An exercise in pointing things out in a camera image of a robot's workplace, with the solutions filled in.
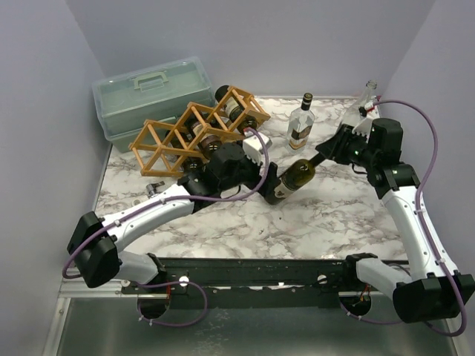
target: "marble countertop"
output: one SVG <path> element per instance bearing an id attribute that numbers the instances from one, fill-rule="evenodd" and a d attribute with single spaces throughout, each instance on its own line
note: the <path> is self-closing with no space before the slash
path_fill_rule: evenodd
<path id="1" fill-rule="evenodd" d="M 300 100 L 258 98 L 258 102 L 272 116 L 260 131 L 271 138 L 269 156 L 282 171 L 297 158 L 312 157 L 315 145 L 335 133 L 338 118 L 353 101 L 314 100 L 316 121 L 307 146 L 297 156 L 285 149 L 285 134 L 289 115 Z M 113 148 L 97 215 L 147 200 L 145 186 L 154 182 L 163 182 L 165 190 L 175 179 L 142 177 L 135 156 Z M 406 258 L 393 220 L 365 176 L 333 162 L 319 165 L 314 179 L 280 205 L 268 205 L 258 194 L 245 202 L 216 203 L 159 227 L 126 251 L 158 257 L 342 259 L 372 252 L 383 259 Z"/>

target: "bottle label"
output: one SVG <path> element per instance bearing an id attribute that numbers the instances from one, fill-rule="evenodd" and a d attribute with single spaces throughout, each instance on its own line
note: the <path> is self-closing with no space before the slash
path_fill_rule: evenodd
<path id="1" fill-rule="evenodd" d="M 281 184 L 279 184 L 277 187 L 274 188 L 274 195 L 277 198 L 287 198 L 290 194 L 292 194 L 294 191 L 290 188 L 288 188 L 284 182 L 282 182 L 281 179 Z"/>
<path id="2" fill-rule="evenodd" d="M 289 139 L 289 146 L 294 150 L 298 150 L 305 146 L 309 139 L 310 131 L 312 130 L 312 126 L 307 126 L 302 131 L 292 130 L 292 134 L 290 135 Z"/>
<path id="3" fill-rule="evenodd" d="M 201 130 L 203 129 L 203 125 L 201 125 L 201 123 L 199 124 L 196 124 L 195 126 L 193 126 L 192 130 L 193 130 L 193 133 L 198 136 L 198 134 L 201 132 Z M 211 136 L 210 133 L 205 133 L 205 136 L 203 136 L 201 138 L 201 141 L 203 141 L 206 137 L 208 136 Z"/>
<path id="4" fill-rule="evenodd" d="M 224 105 L 224 112 L 229 117 L 235 108 L 239 108 L 239 104 L 236 102 L 235 98 L 231 98 Z"/>
<path id="5" fill-rule="evenodd" d="M 312 130 L 312 126 L 307 126 L 302 131 L 292 130 L 292 135 L 290 135 L 293 139 L 304 139 L 310 135 L 310 131 Z"/>

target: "container handle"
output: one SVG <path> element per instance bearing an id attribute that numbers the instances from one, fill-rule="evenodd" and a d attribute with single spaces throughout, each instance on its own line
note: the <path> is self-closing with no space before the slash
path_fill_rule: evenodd
<path id="1" fill-rule="evenodd" d="M 137 78 L 134 79 L 134 89 L 140 89 L 140 82 L 142 80 L 153 79 L 153 78 L 157 78 L 158 76 L 162 78 L 162 81 L 164 83 L 168 81 L 168 78 L 166 77 L 165 72 L 148 73 L 148 74 L 144 74 L 143 76 L 138 76 Z"/>

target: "plastic storage box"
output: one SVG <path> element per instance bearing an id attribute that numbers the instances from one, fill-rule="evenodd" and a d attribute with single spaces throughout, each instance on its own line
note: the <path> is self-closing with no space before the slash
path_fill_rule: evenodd
<path id="1" fill-rule="evenodd" d="M 211 82 L 197 57 L 93 83 L 105 138 L 140 129 L 146 119 L 180 117 L 189 102 L 214 106 Z"/>
<path id="2" fill-rule="evenodd" d="M 177 122 L 176 117 L 168 117 L 166 119 L 160 120 L 161 122 L 166 122 L 167 124 L 174 124 Z M 109 142 L 114 145 L 115 148 L 121 153 L 129 152 L 130 149 L 128 146 L 137 138 L 137 135 L 140 134 L 140 131 L 142 128 L 138 128 L 136 130 L 132 130 L 126 133 L 121 133 L 120 135 L 115 135 L 111 137 L 105 137 Z M 165 133 L 166 130 L 156 130 L 158 137 L 160 139 L 165 139 Z M 154 138 L 152 137 L 151 134 L 148 134 L 145 136 L 145 139 L 143 139 L 142 143 L 145 143 L 146 145 L 156 145 L 157 143 L 155 142 Z"/>

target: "white wall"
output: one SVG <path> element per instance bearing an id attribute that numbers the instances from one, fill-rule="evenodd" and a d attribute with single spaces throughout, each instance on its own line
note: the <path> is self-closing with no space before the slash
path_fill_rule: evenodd
<path id="1" fill-rule="evenodd" d="M 385 89 L 433 0 L 66 0 L 107 76 L 196 55 L 257 94 Z"/>
<path id="2" fill-rule="evenodd" d="M 384 92 L 405 99 L 434 121 L 439 157 L 425 200 L 442 242 L 462 273 L 475 274 L 475 2 L 436 1 Z M 432 152 L 429 128 L 398 106 L 383 113 L 402 122 L 403 158 L 422 177 Z M 468 303 L 466 335 L 475 351 L 475 297 Z"/>
<path id="3" fill-rule="evenodd" d="M 0 354 L 40 355 L 106 144 L 103 77 L 63 0 L 0 1 Z"/>

